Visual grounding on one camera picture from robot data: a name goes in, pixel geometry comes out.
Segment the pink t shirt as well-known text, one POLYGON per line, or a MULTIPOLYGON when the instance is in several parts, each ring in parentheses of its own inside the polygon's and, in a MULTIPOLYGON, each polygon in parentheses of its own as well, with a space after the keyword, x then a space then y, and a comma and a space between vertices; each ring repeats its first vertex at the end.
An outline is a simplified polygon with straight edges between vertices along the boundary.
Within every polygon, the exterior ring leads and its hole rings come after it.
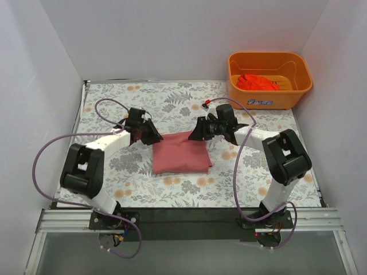
POLYGON ((172 133, 153 145, 153 174, 206 173, 212 166, 205 141, 189 140, 190 132, 172 133))

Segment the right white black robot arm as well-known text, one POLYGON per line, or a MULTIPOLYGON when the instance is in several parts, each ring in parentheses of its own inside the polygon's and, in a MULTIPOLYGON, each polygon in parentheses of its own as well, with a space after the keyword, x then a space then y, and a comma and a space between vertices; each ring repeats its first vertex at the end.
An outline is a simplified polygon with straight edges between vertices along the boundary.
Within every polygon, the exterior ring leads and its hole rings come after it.
POLYGON ((205 116, 197 118, 197 124, 189 140, 207 141, 215 136, 235 146, 239 152, 244 147, 265 154, 272 181, 267 195, 259 204, 259 210, 251 216, 241 214, 249 222, 260 222, 265 227, 274 227, 280 221, 279 212, 288 204, 288 198, 301 178, 312 168, 312 162, 295 131, 264 131, 237 121, 230 104, 210 107, 210 101, 202 104, 205 116))

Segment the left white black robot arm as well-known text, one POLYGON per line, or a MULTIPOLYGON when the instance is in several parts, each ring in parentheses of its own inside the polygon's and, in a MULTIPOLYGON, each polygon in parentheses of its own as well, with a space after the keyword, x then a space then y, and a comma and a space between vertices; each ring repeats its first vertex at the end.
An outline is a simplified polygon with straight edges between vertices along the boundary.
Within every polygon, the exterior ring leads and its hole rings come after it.
POLYGON ((139 140, 150 146, 163 137, 146 117, 145 110, 131 108, 128 118, 114 126, 108 135, 85 145, 75 143, 69 148, 60 186, 103 211, 102 222, 109 229, 121 225, 122 215, 116 211, 118 202, 103 189, 104 164, 113 154, 139 140))

